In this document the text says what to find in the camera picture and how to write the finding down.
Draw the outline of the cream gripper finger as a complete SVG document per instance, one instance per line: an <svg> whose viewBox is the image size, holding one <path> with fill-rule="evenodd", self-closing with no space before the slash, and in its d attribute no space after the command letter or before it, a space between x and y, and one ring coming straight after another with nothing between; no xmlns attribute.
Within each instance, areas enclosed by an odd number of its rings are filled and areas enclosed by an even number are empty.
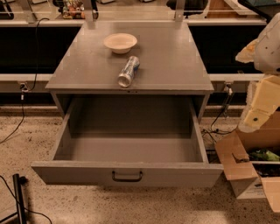
<svg viewBox="0 0 280 224"><path fill-rule="evenodd" d="M235 56L235 60L241 63L249 63L254 61L255 48L257 40L254 39L248 43L240 52Z"/></svg>

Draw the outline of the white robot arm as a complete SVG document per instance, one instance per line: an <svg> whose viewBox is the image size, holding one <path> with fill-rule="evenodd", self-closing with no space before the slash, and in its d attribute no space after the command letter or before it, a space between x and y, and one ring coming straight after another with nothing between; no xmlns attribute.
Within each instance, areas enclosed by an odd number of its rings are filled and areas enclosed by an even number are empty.
<svg viewBox="0 0 280 224"><path fill-rule="evenodd" d="M241 63L253 62L264 76L248 87L246 107L238 129L245 133L259 130L280 107L280 13L277 13L259 36L235 56Z"/></svg>

